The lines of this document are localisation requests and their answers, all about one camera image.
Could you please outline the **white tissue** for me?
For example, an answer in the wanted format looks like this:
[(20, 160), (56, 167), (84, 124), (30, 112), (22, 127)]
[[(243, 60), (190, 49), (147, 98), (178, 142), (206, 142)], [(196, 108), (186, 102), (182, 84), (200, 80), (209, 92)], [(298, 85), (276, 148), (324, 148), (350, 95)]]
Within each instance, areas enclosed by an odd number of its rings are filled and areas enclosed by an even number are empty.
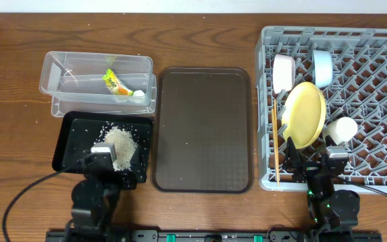
[(145, 93), (142, 90), (136, 90), (136, 91), (134, 91), (133, 96), (134, 97), (143, 97), (143, 96), (145, 96)]

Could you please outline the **yellow plate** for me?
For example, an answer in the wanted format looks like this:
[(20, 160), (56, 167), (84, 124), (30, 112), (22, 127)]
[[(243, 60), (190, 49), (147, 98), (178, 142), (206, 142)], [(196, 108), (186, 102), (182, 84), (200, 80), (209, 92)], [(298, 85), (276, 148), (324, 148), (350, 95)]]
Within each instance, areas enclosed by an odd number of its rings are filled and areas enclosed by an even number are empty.
[(291, 138), (297, 149), (310, 146), (322, 132), (327, 116), (322, 91), (311, 82), (302, 82), (291, 90), (284, 107), (285, 140)]

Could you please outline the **green snack wrapper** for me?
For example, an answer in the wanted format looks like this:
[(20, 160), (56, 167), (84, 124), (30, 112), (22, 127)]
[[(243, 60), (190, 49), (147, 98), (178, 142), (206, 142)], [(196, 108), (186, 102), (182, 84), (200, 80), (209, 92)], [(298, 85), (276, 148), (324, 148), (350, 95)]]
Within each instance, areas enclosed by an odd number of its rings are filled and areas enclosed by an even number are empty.
[(111, 70), (107, 69), (105, 75), (102, 77), (106, 87), (114, 95), (132, 96), (134, 92), (128, 89), (117, 77), (117, 75)]

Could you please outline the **leftover cooked rice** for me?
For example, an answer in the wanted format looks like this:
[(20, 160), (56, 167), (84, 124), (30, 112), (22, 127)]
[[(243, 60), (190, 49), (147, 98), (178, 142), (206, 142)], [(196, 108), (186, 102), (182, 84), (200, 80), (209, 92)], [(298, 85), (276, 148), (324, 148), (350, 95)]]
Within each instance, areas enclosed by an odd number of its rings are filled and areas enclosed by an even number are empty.
[(96, 142), (114, 144), (116, 160), (113, 162), (113, 168), (115, 171), (131, 170), (130, 161), (138, 145), (130, 131), (118, 126), (102, 126)]

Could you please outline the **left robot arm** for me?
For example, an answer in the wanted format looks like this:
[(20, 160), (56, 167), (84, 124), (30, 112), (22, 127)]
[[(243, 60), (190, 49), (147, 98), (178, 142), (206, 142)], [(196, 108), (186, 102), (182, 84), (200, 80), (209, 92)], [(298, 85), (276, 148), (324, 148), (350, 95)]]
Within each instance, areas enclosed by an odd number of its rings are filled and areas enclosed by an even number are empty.
[(71, 193), (72, 219), (64, 229), (65, 241), (130, 241), (131, 232), (112, 225), (122, 190), (136, 188), (144, 171), (141, 148), (130, 158), (133, 170), (115, 171), (113, 145), (98, 144), (85, 151), (77, 165), (85, 179)]

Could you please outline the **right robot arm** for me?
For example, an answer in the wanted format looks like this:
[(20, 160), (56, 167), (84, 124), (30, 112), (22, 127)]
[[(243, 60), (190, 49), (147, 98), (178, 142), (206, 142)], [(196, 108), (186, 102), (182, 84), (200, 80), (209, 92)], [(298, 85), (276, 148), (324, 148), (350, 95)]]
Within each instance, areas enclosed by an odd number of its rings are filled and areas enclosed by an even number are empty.
[(305, 182), (310, 217), (315, 225), (297, 234), (297, 241), (353, 241), (351, 228), (358, 225), (360, 197), (352, 190), (336, 190), (334, 179), (344, 172), (349, 153), (327, 137), (328, 146), (318, 161), (303, 161), (292, 138), (282, 168), (292, 180)]

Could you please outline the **light blue bowl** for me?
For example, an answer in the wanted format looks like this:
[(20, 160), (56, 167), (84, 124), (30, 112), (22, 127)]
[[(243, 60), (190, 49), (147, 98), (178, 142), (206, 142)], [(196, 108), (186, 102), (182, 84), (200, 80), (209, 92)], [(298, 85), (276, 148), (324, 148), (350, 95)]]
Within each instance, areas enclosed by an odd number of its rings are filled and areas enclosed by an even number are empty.
[(314, 66), (314, 84), (318, 88), (330, 85), (333, 80), (333, 60), (331, 54), (323, 50), (313, 50), (312, 63)]

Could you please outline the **pale green cup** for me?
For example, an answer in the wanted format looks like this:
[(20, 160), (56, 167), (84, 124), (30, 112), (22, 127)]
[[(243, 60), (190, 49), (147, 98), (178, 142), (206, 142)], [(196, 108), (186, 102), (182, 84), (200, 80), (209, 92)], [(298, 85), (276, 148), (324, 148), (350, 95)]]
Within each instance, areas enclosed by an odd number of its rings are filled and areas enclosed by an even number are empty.
[(349, 117), (342, 117), (328, 124), (322, 131), (322, 137), (330, 136), (336, 145), (348, 143), (358, 131), (357, 123)]

